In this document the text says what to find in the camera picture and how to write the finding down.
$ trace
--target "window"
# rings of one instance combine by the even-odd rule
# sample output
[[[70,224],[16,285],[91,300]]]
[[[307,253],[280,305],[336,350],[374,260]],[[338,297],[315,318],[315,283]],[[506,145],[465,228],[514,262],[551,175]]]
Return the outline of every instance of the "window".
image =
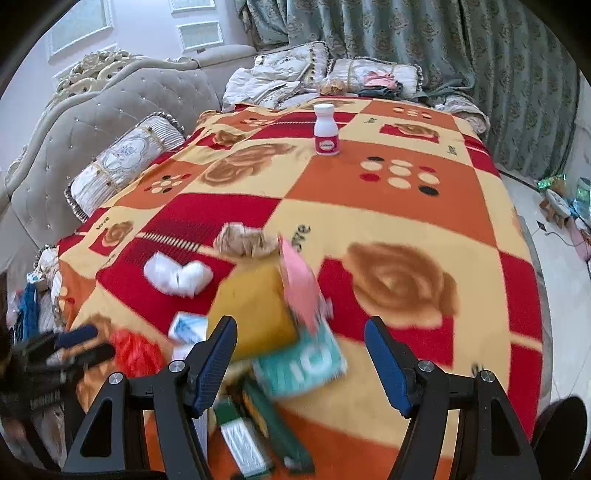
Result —
[[[216,8],[214,0],[170,0],[173,13]]]
[[[178,31],[183,52],[223,44],[222,30],[219,22],[216,21],[179,25]]]
[[[49,57],[110,28],[113,28],[113,22],[109,0],[80,0],[49,30]]]

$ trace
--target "pink paper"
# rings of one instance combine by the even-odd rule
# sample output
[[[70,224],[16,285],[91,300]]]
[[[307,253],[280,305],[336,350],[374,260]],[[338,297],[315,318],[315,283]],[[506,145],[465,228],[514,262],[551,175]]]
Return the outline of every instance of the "pink paper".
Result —
[[[321,296],[320,286],[311,268],[295,248],[284,238],[279,238],[281,248],[281,277],[285,301],[298,319],[306,324],[312,335],[316,334],[315,314]]]

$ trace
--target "comforter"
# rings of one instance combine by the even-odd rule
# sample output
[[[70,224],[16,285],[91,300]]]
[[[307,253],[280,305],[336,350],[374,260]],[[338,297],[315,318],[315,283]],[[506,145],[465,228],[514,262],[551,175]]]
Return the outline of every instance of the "comforter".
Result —
[[[242,222],[291,238],[333,303],[330,327],[347,374],[281,402],[317,478],[386,478],[404,437],[407,421],[390,407],[363,344],[372,315],[447,372],[493,371],[531,435],[542,364],[536,280],[485,147],[448,113],[330,98],[340,153],[315,155],[315,101],[325,100],[281,112],[239,105],[202,114],[182,147],[60,242],[60,304],[69,322],[92,322],[103,338],[128,328],[170,355],[166,333],[177,311],[207,314],[219,281],[236,263],[252,262],[212,248],[225,222]],[[142,274],[157,251],[206,263],[214,280],[194,299],[159,293]],[[88,372],[79,385],[85,407],[114,369]],[[457,418],[450,413],[442,478]],[[209,463],[215,478],[236,471],[219,432]],[[274,475],[287,477],[282,468]]]

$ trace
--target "green curtain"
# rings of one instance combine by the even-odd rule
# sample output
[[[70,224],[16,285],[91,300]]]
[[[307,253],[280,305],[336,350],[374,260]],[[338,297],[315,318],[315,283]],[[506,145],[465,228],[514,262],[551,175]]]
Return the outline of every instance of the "green curtain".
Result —
[[[496,162],[540,179],[564,168],[579,102],[579,70],[519,1],[461,0],[475,103],[491,118]]]
[[[578,69],[519,0],[235,0],[267,46],[324,40],[334,57],[423,69],[431,103],[460,92],[491,119],[493,159],[535,179],[570,146]]]

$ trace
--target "tufted headboard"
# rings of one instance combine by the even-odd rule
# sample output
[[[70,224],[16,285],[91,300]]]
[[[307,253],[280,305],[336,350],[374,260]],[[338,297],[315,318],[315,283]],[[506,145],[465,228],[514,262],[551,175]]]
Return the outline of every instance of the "tufted headboard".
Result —
[[[64,197],[74,176],[151,113],[169,113],[190,134],[203,111],[220,109],[228,79],[251,68],[255,53],[229,45],[171,61],[100,52],[72,68],[0,181],[0,272],[8,270],[9,290],[22,288],[39,248],[80,226]]]
[[[250,46],[216,47],[179,61],[141,58],[100,91],[66,96],[37,125],[5,185],[30,238],[52,245],[80,226],[64,198],[68,182],[142,118],[164,111],[190,134],[203,111],[220,109],[223,90],[213,85],[225,85],[234,70],[253,62]]]

